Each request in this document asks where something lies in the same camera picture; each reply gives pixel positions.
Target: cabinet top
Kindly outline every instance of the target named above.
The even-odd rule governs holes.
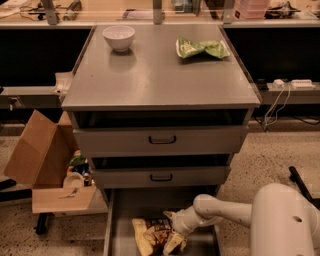
[[[223,40],[217,25],[133,25],[126,53],[114,52],[97,26],[62,104],[67,111],[248,108],[260,104],[230,51],[218,60],[182,59],[176,40]]]

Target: power cord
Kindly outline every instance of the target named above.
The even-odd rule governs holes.
[[[276,106],[277,106],[277,104],[278,104],[278,101],[279,101],[279,99],[280,99],[280,97],[281,97],[281,95],[282,95],[282,93],[283,93],[284,91],[285,91],[285,83],[282,85],[282,90],[281,90],[281,92],[279,93],[278,97],[276,98],[276,100],[274,101],[274,103],[271,105],[270,109],[267,111],[267,113],[266,113],[265,116],[264,116],[264,124],[263,124],[264,128],[267,128],[269,125],[272,125],[272,124],[274,124],[275,122],[277,122],[277,120],[278,120],[278,112],[279,112],[280,110],[282,110],[282,109],[286,106],[287,101],[288,101],[288,99],[289,99],[289,97],[290,97],[290,92],[291,92],[290,84],[288,84],[288,95],[287,95],[287,98],[285,99],[285,102],[284,102],[284,104],[282,105],[282,107],[279,108],[279,109],[276,111],[275,120],[273,120],[272,122],[268,123],[268,119],[269,119],[270,117],[272,117],[273,112],[275,111]]]

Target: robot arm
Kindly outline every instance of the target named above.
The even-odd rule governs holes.
[[[202,194],[179,212],[165,212],[173,232],[163,254],[172,250],[198,227],[215,225],[222,218],[251,229],[252,256],[314,255],[320,247],[320,214],[296,190],[269,184],[253,204],[225,202]]]

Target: white container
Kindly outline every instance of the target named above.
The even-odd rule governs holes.
[[[135,30],[129,26],[111,26],[103,30],[104,39],[117,52],[124,52],[131,46]]]

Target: terrazzo floor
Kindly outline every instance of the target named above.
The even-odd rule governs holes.
[[[312,196],[320,197],[320,125],[279,120],[269,132],[263,132],[256,121],[249,127],[219,199],[251,203],[259,188],[272,182],[298,189],[289,179],[289,166],[296,167]],[[22,130],[21,125],[0,127],[0,180],[6,178],[3,170]],[[0,255],[102,255],[107,214],[50,217],[48,232],[40,236],[34,230],[37,220],[31,199],[1,202]],[[248,229],[228,220],[218,228],[224,256],[250,255]]]

